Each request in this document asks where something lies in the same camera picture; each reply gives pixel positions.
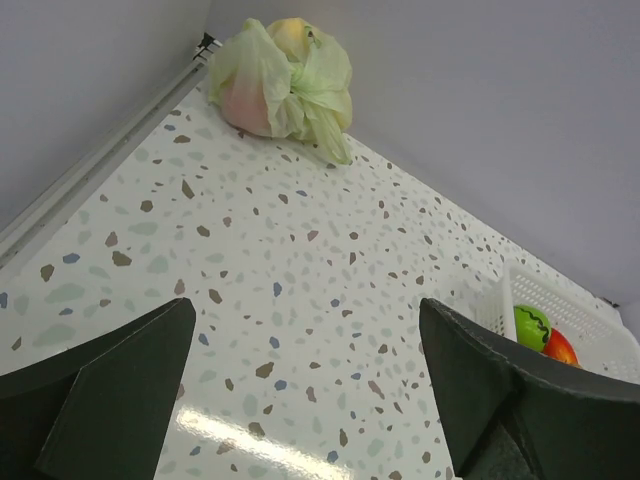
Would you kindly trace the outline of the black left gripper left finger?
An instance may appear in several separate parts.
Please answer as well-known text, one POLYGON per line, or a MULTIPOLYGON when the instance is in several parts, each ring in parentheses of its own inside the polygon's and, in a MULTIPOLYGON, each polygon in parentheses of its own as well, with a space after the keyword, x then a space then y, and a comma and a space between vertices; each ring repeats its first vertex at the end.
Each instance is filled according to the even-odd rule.
POLYGON ((2 478, 153 478, 195 323, 176 298, 3 375, 2 478))

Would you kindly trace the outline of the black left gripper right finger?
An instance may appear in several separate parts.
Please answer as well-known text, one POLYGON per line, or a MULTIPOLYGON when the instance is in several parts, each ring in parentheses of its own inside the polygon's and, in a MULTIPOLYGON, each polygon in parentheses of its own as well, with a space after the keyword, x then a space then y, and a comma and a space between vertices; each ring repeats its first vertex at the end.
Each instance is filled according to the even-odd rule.
POLYGON ((419 329, 456 476, 638 478, 638 385, 550 359, 436 299, 422 299, 419 329))

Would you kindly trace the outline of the light green plastic bag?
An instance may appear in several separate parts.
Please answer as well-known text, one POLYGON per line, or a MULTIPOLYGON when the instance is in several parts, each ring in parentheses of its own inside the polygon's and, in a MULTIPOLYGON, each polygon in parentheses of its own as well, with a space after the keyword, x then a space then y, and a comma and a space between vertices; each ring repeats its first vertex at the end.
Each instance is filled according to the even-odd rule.
POLYGON ((253 135, 318 146, 351 163, 344 137, 353 119, 352 66, 338 41, 302 18, 264 26, 249 18, 209 59, 209 101, 253 135))

